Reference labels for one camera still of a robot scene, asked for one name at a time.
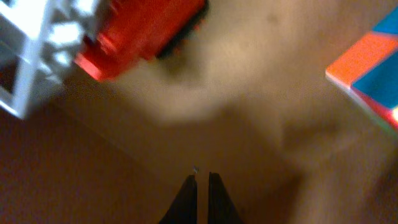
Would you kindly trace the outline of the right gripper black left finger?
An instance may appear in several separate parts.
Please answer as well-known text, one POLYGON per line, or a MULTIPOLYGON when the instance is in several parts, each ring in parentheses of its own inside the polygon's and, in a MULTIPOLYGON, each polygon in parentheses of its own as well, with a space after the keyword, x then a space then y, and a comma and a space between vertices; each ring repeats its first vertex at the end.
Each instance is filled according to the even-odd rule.
POLYGON ((197 193, 195 176, 189 175, 159 224, 197 224, 197 193))

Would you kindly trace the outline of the multicolour puzzle cube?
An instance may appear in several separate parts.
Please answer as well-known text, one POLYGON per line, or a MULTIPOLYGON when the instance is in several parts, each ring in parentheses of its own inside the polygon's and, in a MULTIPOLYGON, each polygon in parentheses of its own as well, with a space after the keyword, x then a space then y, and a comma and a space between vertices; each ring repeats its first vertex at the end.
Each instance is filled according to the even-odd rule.
POLYGON ((379 125, 397 134, 397 9, 327 66, 325 74, 379 125))

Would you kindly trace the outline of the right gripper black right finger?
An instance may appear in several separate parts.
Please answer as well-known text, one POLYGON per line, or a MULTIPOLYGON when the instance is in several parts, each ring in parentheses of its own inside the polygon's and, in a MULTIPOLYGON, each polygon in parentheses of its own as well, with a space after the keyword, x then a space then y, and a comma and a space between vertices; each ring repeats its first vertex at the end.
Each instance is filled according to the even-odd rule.
POLYGON ((243 224, 233 201, 228 195, 221 176, 209 173, 208 224, 243 224))

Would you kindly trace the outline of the red toy fire truck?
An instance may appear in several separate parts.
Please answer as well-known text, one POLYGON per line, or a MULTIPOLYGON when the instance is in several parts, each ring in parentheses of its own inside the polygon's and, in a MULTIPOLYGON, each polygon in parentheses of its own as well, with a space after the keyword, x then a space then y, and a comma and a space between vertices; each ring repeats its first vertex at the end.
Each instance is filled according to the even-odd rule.
POLYGON ((207 0, 2 1, 1 108, 26 118, 75 67, 103 81, 167 58, 208 8, 207 0))

